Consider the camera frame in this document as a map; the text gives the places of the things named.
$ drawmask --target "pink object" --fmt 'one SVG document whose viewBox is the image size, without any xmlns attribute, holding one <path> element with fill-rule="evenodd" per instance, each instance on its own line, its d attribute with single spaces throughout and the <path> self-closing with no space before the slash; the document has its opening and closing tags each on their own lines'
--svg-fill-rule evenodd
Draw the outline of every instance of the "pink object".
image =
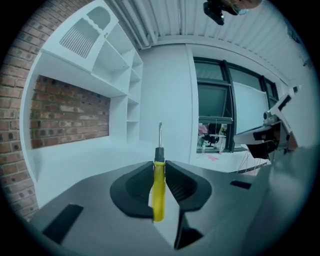
<svg viewBox="0 0 320 256">
<path fill-rule="evenodd" d="M 216 161 L 216 160 L 219 160 L 219 158 L 216 158 L 212 155 L 208 155 L 208 158 L 211 160 L 211 161 Z"/>
<path fill-rule="evenodd" d="M 203 134 L 207 134 L 207 133 L 208 133 L 208 129 L 205 125 L 198 126 L 198 134 L 199 135 L 203 135 Z"/>
</svg>

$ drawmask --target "brick wall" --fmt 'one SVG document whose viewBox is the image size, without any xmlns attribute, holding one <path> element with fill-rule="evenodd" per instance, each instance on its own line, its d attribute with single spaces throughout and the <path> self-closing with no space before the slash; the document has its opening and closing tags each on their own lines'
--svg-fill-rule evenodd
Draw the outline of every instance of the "brick wall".
<svg viewBox="0 0 320 256">
<path fill-rule="evenodd" d="M 38 209 L 38 204 L 20 145 L 22 90 L 45 41 L 66 18 L 89 2 L 91 0 L 45 2 L 21 28 L 0 69 L 0 182 L 12 208 L 27 220 Z"/>
<path fill-rule="evenodd" d="M 109 135 L 110 98 L 41 76 L 31 111 L 31 145 L 41 148 Z"/>
</svg>

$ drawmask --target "yellow screwdriver handle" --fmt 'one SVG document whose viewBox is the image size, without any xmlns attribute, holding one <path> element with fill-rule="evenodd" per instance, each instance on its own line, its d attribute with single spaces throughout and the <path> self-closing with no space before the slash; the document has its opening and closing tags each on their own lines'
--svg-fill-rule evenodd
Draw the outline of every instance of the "yellow screwdriver handle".
<svg viewBox="0 0 320 256">
<path fill-rule="evenodd" d="M 165 218 L 165 165 L 164 162 L 154 162 L 154 182 L 152 187 L 153 220 L 161 222 Z"/>
</svg>

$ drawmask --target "shelf compartment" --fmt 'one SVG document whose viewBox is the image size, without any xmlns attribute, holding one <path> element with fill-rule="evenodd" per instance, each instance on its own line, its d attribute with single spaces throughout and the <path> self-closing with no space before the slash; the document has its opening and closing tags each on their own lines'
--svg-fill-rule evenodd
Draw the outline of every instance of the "shelf compartment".
<svg viewBox="0 0 320 256">
<path fill-rule="evenodd" d="M 129 103 L 127 105 L 126 119 L 127 121 L 138 121 L 140 119 L 139 104 Z"/>
<path fill-rule="evenodd" d="M 139 101 L 132 98 L 131 96 L 128 96 L 128 104 L 139 104 Z"/>
<path fill-rule="evenodd" d="M 59 44 L 77 55 L 87 58 L 98 37 L 99 32 L 95 30 L 85 19 L 81 18 L 63 36 Z"/>
<path fill-rule="evenodd" d="M 134 53 L 132 69 L 139 78 L 142 77 L 143 62 L 137 52 Z"/>
<path fill-rule="evenodd" d="M 104 30 L 111 21 L 109 12 L 101 6 L 98 6 L 87 13 L 87 16 L 101 30 Z"/>
<path fill-rule="evenodd" d="M 109 134 L 118 140 L 125 140 L 127 134 L 128 97 L 112 97 L 109 110 Z"/>
<path fill-rule="evenodd" d="M 140 100 L 141 80 L 138 78 L 134 71 L 131 71 L 130 84 L 129 84 L 129 96 L 138 101 Z"/>
<path fill-rule="evenodd" d="M 38 66 L 38 74 L 41 76 L 59 80 L 102 96 L 111 98 L 127 94 L 101 78 L 47 52 L 41 54 Z"/>
<path fill-rule="evenodd" d="M 107 37 L 107 41 L 118 51 L 122 56 L 134 49 L 131 41 L 127 37 L 119 24 L 115 25 Z"/>
<path fill-rule="evenodd" d="M 127 143 L 139 140 L 139 122 L 126 122 L 126 141 Z"/>
<path fill-rule="evenodd" d="M 128 92 L 130 68 L 122 56 L 107 41 L 94 63 L 92 74 L 122 92 Z"/>
<path fill-rule="evenodd" d="M 133 64 L 135 52 L 136 52 L 136 50 L 132 49 L 132 50 L 127 51 L 121 55 L 129 67 L 131 67 Z"/>
</svg>

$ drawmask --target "camera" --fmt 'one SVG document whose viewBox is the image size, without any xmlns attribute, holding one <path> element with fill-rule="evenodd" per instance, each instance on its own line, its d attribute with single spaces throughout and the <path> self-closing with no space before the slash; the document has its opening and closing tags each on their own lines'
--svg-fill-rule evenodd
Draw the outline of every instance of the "camera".
<svg viewBox="0 0 320 256">
<path fill-rule="evenodd" d="M 222 11 L 226 11 L 231 15 L 238 15 L 231 7 L 225 6 L 220 0 L 207 0 L 203 3 L 203 11 L 220 26 L 225 24 L 225 17 Z"/>
</svg>

